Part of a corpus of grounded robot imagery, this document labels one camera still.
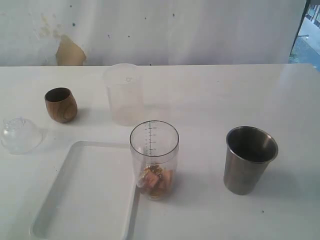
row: stainless steel cup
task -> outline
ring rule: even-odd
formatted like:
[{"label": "stainless steel cup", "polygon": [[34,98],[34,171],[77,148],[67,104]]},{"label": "stainless steel cup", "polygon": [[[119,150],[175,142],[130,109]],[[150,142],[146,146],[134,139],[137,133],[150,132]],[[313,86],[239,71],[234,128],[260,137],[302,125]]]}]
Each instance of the stainless steel cup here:
[{"label": "stainless steel cup", "polygon": [[226,144],[224,185],[234,194],[246,195],[277,157],[277,143],[261,129],[239,126],[229,131]]}]

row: tray rim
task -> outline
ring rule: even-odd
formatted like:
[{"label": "tray rim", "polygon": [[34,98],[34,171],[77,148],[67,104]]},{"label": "tray rim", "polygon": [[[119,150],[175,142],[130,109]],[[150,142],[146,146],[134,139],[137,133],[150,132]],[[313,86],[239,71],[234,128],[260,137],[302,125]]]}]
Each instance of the tray rim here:
[{"label": "tray rim", "polygon": [[[114,142],[101,142],[101,141],[85,141],[85,140],[80,140],[80,141],[76,141],[74,142],[67,154],[65,155],[65,158],[62,162],[62,165],[64,165],[65,161],[67,160],[67,158],[69,157],[69,155],[72,153],[73,149],[76,147],[97,147],[97,148],[120,148],[120,149],[128,149],[130,150],[129,144],[126,143],[114,143]],[[33,228],[34,225],[36,223],[36,220],[38,219],[38,216],[41,212],[41,209],[43,207],[43,205],[46,203],[48,196],[51,192],[51,189],[53,187],[53,185],[55,184],[59,173],[61,171],[62,168],[59,169],[59,171],[57,172],[57,175],[55,176],[54,180],[52,181],[51,186],[48,188],[47,193],[45,194],[45,197],[43,198],[43,201],[40,204],[40,207],[37,209],[35,217],[33,218],[31,225],[28,228],[28,233],[29,233],[29,237],[31,240],[46,240],[48,238],[39,238],[34,234]],[[129,204],[128,204],[128,209],[126,210],[126,219],[125,219],[125,223],[124,223],[124,229],[122,231],[122,236],[121,239],[122,240],[126,240],[128,238],[129,235],[129,229],[130,229],[130,225],[131,225],[131,221],[132,221],[132,211],[133,211],[133,203],[134,203],[134,199],[135,199],[135,195],[136,195],[136,182],[135,182],[135,176],[132,173],[132,184],[131,184],[131,193],[130,193],[130,199],[129,199]]]}]

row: clear plastic cup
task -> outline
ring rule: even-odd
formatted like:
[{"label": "clear plastic cup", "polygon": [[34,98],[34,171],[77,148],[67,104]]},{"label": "clear plastic cup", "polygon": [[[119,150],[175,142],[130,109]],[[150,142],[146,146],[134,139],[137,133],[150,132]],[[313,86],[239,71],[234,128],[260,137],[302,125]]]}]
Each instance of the clear plastic cup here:
[{"label": "clear plastic cup", "polygon": [[1,144],[11,154],[24,154],[38,146],[42,134],[37,126],[22,117],[4,119],[1,132]]},{"label": "clear plastic cup", "polygon": [[136,186],[150,200],[167,196],[174,185],[178,165],[179,134],[164,121],[146,121],[130,135]]},{"label": "clear plastic cup", "polygon": [[136,65],[121,63],[103,74],[110,111],[114,122],[134,126],[144,117],[141,76]]}]

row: transparent measuring beaker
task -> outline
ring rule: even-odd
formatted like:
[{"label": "transparent measuring beaker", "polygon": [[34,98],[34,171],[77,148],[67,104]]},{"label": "transparent measuring beaker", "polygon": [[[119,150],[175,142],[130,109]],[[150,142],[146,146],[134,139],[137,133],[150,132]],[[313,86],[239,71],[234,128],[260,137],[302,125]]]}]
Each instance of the transparent measuring beaker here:
[{"label": "transparent measuring beaker", "polygon": [[167,196],[178,165],[179,134],[164,121],[146,121],[130,135],[136,185],[151,200]]},{"label": "transparent measuring beaker", "polygon": [[121,63],[103,74],[113,121],[134,126],[144,117],[141,76],[136,65]]}]

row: cup rim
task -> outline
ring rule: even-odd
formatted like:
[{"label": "cup rim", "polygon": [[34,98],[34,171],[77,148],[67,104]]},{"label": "cup rim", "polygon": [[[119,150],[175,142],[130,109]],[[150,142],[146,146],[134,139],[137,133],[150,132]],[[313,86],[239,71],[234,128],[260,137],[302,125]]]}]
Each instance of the cup rim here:
[{"label": "cup rim", "polygon": [[[55,91],[59,91],[59,90],[65,90],[67,91],[67,97],[65,97],[64,99],[60,100],[60,101],[50,101],[48,100],[48,95],[52,94],[53,92]],[[71,95],[71,90],[69,88],[66,88],[66,87],[56,87],[56,88],[53,88],[51,90],[49,90],[45,95],[44,95],[44,100],[46,100],[47,102],[49,103],[60,103],[60,102],[63,102],[64,100],[66,100],[69,96]]]},{"label": "cup rim", "polygon": [[[165,154],[156,155],[156,156],[146,155],[146,154],[143,154],[143,153],[139,152],[138,150],[136,150],[136,148],[133,146],[132,141],[131,141],[132,134],[133,134],[133,132],[136,130],[137,127],[139,127],[139,126],[142,125],[142,124],[148,123],[148,122],[161,122],[161,123],[165,123],[165,124],[171,126],[171,127],[175,130],[175,133],[176,133],[176,135],[177,135],[177,141],[176,141],[176,145],[172,148],[172,150],[168,151],[168,152],[165,153]],[[180,140],[180,139],[179,139],[179,133],[178,133],[177,129],[176,129],[174,126],[172,126],[170,123],[167,123],[167,122],[165,122],[165,121],[160,121],[160,120],[149,120],[149,121],[144,121],[144,122],[138,124],[137,126],[135,126],[134,129],[133,129],[133,130],[131,131],[131,133],[130,133],[129,140],[130,140],[130,146],[131,146],[132,149],[134,149],[134,151],[137,152],[138,154],[140,154],[140,155],[142,155],[142,156],[145,156],[145,157],[148,157],[148,158],[159,158],[159,157],[166,156],[166,155],[172,153],[175,149],[177,149],[177,147],[179,146],[179,140]]]},{"label": "cup rim", "polygon": [[[272,142],[274,143],[275,145],[275,153],[273,155],[273,157],[267,161],[250,161],[248,159],[245,159],[241,156],[239,156],[238,154],[236,154],[230,147],[229,143],[228,143],[228,138],[230,136],[231,133],[233,133],[235,130],[238,130],[238,129],[242,129],[242,128],[250,128],[250,129],[254,129],[254,130],[257,130],[265,135],[268,136],[268,138],[270,138],[272,140]],[[227,145],[227,148],[230,150],[230,152],[232,152],[235,156],[237,156],[239,159],[243,160],[243,161],[246,161],[246,162],[250,162],[250,163],[253,163],[253,164],[268,164],[270,162],[272,162],[277,156],[278,156],[278,151],[279,151],[279,148],[278,148],[278,144],[276,142],[276,140],[269,134],[267,133],[266,131],[263,131],[261,130],[260,128],[257,128],[257,127],[254,127],[254,126],[247,126],[247,125],[243,125],[243,126],[237,126],[237,127],[234,127],[232,128],[226,135],[226,138],[225,138],[225,141],[226,141],[226,145]]]}]

